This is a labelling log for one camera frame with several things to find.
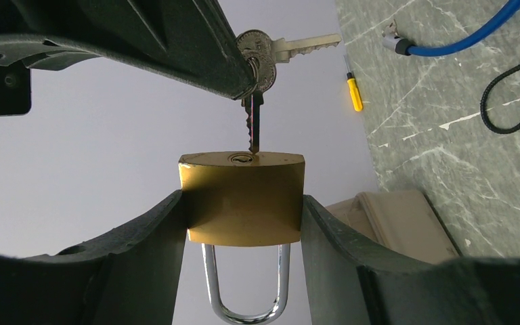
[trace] blue cable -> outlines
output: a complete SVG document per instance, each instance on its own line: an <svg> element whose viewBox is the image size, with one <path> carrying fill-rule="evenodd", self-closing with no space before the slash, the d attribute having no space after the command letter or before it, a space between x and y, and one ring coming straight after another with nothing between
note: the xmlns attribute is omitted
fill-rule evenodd
<svg viewBox="0 0 520 325"><path fill-rule="evenodd" d="M509 0L501 10L489 22L465 39L442 47L410 46L408 53L414 56L447 56L449 54L463 51L472 45L488 37L494 31L505 24L520 8L520 0Z"/></svg>

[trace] yellow screwdriver handle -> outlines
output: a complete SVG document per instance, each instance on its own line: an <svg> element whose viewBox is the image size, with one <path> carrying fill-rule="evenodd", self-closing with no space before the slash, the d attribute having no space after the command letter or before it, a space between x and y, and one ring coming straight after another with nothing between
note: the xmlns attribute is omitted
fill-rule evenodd
<svg viewBox="0 0 520 325"><path fill-rule="evenodd" d="M356 112L361 112L364 109L364 104L362 103L362 97L360 97L360 90L358 90L358 86L355 84L355 79L348 79L348 86L350 88L350 96L351 101L353 103L353 109Z"/></svg>

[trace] padlock shackle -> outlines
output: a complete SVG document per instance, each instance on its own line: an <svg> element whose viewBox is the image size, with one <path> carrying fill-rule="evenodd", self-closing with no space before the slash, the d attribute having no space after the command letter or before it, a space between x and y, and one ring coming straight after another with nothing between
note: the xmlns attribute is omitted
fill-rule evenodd
<svg viewBox="0 0 520 325"><path fill-rule="evenodd" d="M276 320L288 302L288 280L290 279L290 244L278 245L278 293L272 308L258 315L241 315L224 306L218 287L216 252L214 245L202 244L204 270L207 276L208 297L214 313L230 324L268 324Z"/></svg>

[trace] silver key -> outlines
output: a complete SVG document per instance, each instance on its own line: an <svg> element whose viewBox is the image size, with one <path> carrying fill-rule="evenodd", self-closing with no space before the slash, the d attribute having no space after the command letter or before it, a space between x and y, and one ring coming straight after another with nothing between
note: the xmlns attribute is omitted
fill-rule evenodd
<svg viewBox="0 0 520 325"><path fill-rule="evenodd" d="M330 34L289 42L285 39L272 41L261 30L248 30L238 36L236 45L240 51L260 51L269 55L275 63L288 63L297 54L308 54L315 49L336 46L341 40L340 35Z"/></svg>

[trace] black cable connector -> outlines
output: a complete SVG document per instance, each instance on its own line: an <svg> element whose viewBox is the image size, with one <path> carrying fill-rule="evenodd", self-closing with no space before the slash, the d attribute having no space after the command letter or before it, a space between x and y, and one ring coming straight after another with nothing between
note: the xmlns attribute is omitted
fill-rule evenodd
<svg viewBox="0 0 520 325"><path fill-rule="evenodd" d="M480 111L481 111L481 119L483 120L483 123L486 125L486 127L493 131L494 133L499 133L499 134L509 134L509 133L513 133L513 132L516 132L518 130L520 130L520 122L517 123L514 127L510 127L508 129L503 129L503 128L500 128L500 127L497 127L493 124L493 122L490 120L490 117L488 115L488 98L490 96L490 93L492 91L492 89L503 79L505 79L506 77L516 73L517 71L520 71L520 64L518 64L517 66L507 70L506 72L503 72L502 74L500 74L499 76L497 76L494 80L492 80L492 82L487 86L487 88L485 88L485 90L483 91L483 95L481 96L481 102L479 104L479 108L480 108Z"/></svg>

